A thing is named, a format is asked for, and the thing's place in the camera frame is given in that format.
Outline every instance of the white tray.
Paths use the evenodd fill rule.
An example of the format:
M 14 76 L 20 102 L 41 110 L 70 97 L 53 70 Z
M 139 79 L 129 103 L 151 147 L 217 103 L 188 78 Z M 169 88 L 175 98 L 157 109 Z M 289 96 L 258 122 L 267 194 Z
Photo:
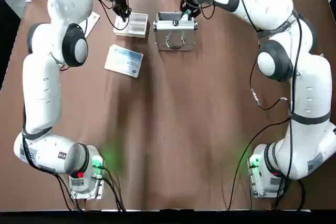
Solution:
M 130 21 L 124 30 L 119 31 L 114 28 L 114 33 L 120 36 L 144 38 L 146 36 L 148 15 L 144 13 L 131 13 L 129 19 Z M 122 19 L 117 16 L 114 26 L 118 29 L 122 29 L 127 22 L 128 20 L 123 22 Z

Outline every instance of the green led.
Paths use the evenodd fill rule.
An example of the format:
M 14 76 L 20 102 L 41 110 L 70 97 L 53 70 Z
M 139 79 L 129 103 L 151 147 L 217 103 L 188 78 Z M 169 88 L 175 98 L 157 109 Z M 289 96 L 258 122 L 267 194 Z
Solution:
M 102 169 L 102 167 L 104 167 L 104 165 L 103 165 L 103 159 L 102 159 L 102 157 L 101 156 L 94 156 L 93 158 L 92 158 L 92 166 L 93 166 L 93 171 L 92 171 L 92 173 L 94 174 L 94 175 L 102 175 L 102 173 L 103 173 L 103 169 Z

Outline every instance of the brown tablecloth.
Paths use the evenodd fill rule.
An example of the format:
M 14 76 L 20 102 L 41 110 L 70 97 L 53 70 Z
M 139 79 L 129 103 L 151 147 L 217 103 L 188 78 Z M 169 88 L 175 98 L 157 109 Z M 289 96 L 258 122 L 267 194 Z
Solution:
M 318 53 L 324 52 L 336 74 L 336 28 L 327 0 L 293 0 L 319 33 Z M 115 36 L 98 2 L 101 15 L 88 37 L 84 66 L 61 73 L 62 118 L 53 131 L 93 144 L 122 181 L 128 209 L 224 209 L 228 204 L 237 162 L 250 139 L 265 125 L 287 115 L 285 104 L 261 111 L 249 89 L 249 74 L 257 54 L 253 28 L 219 8 L 199 30 L 192 52 L 156 49 L 152 22 L 157 12 L 179 9 L 180 0 L 130 0 L 134 12 L 147 13 L 145 39 Z M 109 12 L 111 20 L 115 15 Z M 55 178 L 17 159 L 13 144 L 22 126 L 22 63 L 27 55 L 27 31 L 32 23 L 49 22 L 47 0 L 26 5 L 0 92 L 0 211 L 65 209 Z M 104 69 L 109 46 L 117 44 L 144 54 L 137 79 Z M 289 84 L 271 81 L 256 68 L 253 87 L 264 106 L 289 96 Z M 287 125 L 275 126 L 258 143 L 283 138 Z M 303 179 L 306 208 L 335 208 L 336 158 Z M 296 208 L 300 191 L 292 186 L 281 207 Z M 255 208 L 270 208 L 269 200 L 253 200 Z M 103 200 L 88 208 L 115 208 L 108 187 Z M 233 209 L 249 208 L 246 159 L 233 196 Z

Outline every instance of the black floor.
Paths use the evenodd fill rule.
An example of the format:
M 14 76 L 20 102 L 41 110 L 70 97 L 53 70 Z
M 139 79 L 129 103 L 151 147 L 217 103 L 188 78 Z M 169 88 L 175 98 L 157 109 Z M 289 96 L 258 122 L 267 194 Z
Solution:
M 0 0 L 0 90 L 19 25 L 20 18 L 4 0 Z

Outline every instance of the silver box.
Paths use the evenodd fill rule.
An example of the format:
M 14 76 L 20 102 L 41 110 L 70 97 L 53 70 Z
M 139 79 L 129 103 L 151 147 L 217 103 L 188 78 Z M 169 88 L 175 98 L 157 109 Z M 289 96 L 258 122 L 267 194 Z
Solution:
M 159 51 L 191 51 L 196 41 L 198 24 L 181 20 L 181 12 L 158 13 L 153 29 Z

